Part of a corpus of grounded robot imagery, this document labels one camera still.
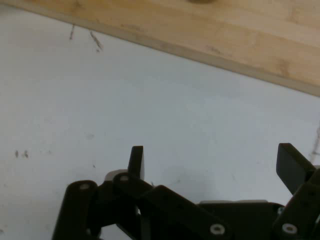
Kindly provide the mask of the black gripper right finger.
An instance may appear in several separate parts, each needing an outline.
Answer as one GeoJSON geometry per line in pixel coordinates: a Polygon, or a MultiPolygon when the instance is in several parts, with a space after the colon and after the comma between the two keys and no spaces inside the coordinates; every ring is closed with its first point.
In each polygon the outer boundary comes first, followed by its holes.
{"type": "Polygon", "coordinates": [[[276,173],[292,194],[273,224],[279,240],[320,238],[320,169],[292,144],[280,143],[276,173]]]}

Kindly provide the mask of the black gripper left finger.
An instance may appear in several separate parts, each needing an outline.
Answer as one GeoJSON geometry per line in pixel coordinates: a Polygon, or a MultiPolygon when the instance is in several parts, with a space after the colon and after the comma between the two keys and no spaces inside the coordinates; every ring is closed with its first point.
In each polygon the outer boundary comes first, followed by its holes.
{"type": "Polygon", "coordinates": [[[231,227],[169,188],[143,179],[144,149],[131,149],[128,167],[101,185],[76,181],[65,190],[55,240],[98,240],[116,225],[133,240],[230,240],[231,227]]]}

